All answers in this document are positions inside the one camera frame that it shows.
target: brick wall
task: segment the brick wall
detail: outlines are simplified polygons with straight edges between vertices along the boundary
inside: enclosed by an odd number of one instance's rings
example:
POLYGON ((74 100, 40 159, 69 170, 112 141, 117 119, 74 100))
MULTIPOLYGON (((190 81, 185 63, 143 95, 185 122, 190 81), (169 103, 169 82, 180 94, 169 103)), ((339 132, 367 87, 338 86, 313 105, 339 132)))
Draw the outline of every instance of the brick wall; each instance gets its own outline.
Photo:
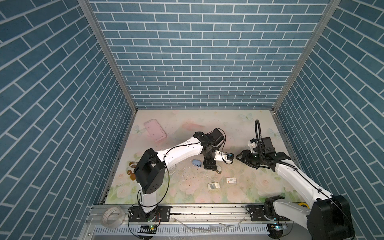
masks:
POLYGON ((91 0, 138 108, 271 108, 328 0, 91 0))
POLYGON ((305 172, 383 239, 384 1, 342 0, 278 115, 305 172))
POLYGON ((76 0, 0 1, 0 239, 78 237, 130 115, 76 0))

